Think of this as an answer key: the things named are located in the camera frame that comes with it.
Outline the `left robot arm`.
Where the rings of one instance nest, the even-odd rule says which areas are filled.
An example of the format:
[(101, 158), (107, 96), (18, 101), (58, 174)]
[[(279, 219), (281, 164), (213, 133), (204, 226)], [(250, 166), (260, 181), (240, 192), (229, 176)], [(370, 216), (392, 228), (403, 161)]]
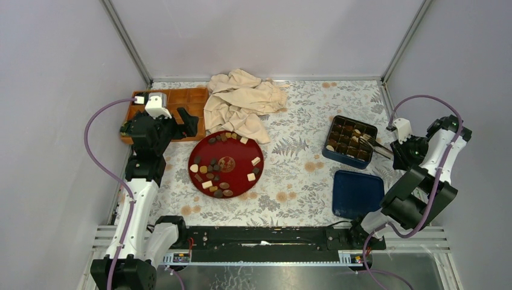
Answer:
[(90, 273), (98, 289), (154, 289), (156, 270), (165, 252), (187, 242), (184, 219), (160, 217), (145, 238), (149, 213), (166, 167), (164, 151), (173, 140), (194, 137), (199, 119), (178, 108), (182, 119), (156, 118), (138, 112), (129, 122), (132, 155), (120, 184), (126, 191), (120, 223), (102, 259), (92, 261)]

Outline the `navy chocolate box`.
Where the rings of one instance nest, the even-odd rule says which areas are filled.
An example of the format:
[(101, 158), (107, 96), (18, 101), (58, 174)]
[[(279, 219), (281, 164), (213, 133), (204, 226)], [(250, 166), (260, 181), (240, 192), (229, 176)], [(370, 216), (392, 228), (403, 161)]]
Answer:
[[(376, 137), (377, 133), (378, 130), (373, 125), (336, 115), (328, 130), (322, 156), (356, 169), (366, 169), (373, 157), (373, 151), (369, 146), (359, 143), (358, 137), (363, 134)], [(328, 145), (333, 146), (335, 151), (327, 150), (325, 147)]]

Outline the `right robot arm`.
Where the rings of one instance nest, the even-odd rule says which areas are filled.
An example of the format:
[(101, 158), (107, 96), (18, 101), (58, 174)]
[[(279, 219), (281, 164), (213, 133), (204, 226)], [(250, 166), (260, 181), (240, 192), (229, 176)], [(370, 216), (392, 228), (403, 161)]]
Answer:
[(404, 118), (394, 120), (388, 129), (398, 134), (389, 149), (392, 166), (404, 174), (384, 195), (378, 210), (352, 221), (346, 240), (355, 249), (363, 248), (370, 237), (381, 238), (386, 229), (400, 237), (414, 235), (458, 193), (451, 185), (452, 167), (472, 137), (458, 117), (435, 120), (424, 137), (414, 136)]

